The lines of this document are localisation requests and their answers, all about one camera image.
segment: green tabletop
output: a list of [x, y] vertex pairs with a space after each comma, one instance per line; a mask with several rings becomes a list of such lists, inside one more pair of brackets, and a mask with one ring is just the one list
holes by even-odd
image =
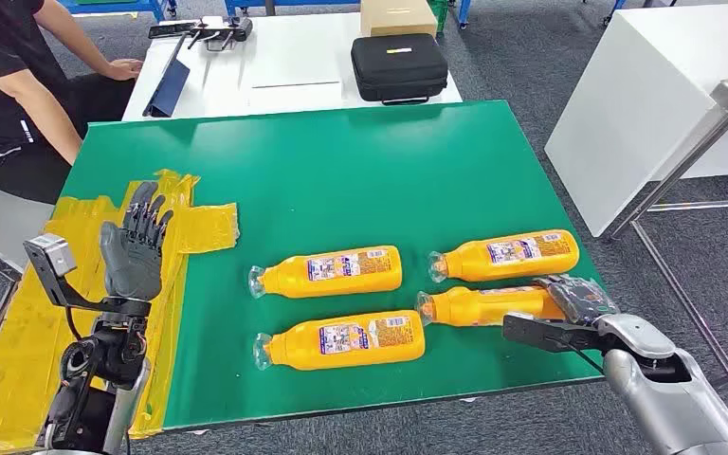
[[[461, 285], [431, 281], [431, 250], [545, 228], [574, 232], [505, 101], [98, 124], [64, 194], [107, 194], [118, 203], [129, 180], [152, 178], [162, 168], [202, 177], [195, 205], [237, 202], [241, 228], [235, 248], [190, 259], [164, 428], [596, 377], [578, 356], [504, 340], [500, 327], [430, 325], [425, 355], [390, 365], [260, 372], [252, 361], [259, 332], [412, 308], [418, 291]], [[254, 300], [247, 290], [253, 265], [375, 245], [400, 250], [403, 284], [396, 291]], [[584, 249], [571, 273], [598, 280]]]

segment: plastic bottle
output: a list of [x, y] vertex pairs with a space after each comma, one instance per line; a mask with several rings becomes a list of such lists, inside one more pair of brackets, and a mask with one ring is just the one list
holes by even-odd
[[293, 256], [266, 270], [249, 271], [249, 292], [281, 294], [292, 299], [362, 292], [392, 291], [403, 271], [394, 246], [371, 246], [311, 256]]
[[579, 262], [579, 246], [567, 230], [551, 229], [467, 242], [445, 254], [434, 251], [428, 258], [428, 273], [435, 282], [483, 282], [567, 272]]
[[273, 337], [258, 334], [255, 366], [297, 370], [353, 367], [413, 360], [426, 350], [423, 322], [413, 310], [308, 320]]
[[540, 286], [505, 287], [471, 291], [457, 286], [443, 294], [417, 294], [417, 312], [423, 324], [431, 322], [468, 327], [503, 325], [510, 311], [541, 319], [564, 319], [548, 291]]

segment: black pouch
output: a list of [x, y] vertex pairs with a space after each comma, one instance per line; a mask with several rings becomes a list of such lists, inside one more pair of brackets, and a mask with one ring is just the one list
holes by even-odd
[[350, 55], [364, 101], [426, 102], [447, 86], [447, 62], [426, 33], [357, 38]]

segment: cardboard box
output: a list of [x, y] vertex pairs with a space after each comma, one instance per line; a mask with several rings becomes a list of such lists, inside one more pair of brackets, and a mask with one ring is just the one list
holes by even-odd
[[361, 0], [361, 36], [437, 33], [426, 0]]

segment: person's arm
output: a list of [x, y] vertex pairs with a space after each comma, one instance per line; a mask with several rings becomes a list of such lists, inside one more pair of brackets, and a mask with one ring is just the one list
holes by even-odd
[[34, 18], [40, 27], [50, 31], [65, 47], [102, 76], [126, 81], [136, 78], [140, 72], [143, 65], [140, 60], [120, 59], [107, 62], [96, 45], [85, 35], [82, 27], [74, 21], [71, 13], [57, 0], [45, 0]]
[[28, 69], [0, 77], [0, 90], [18, 101], [48, 143], [69, 164], [82, 146], [71, 119], [48, 89]]

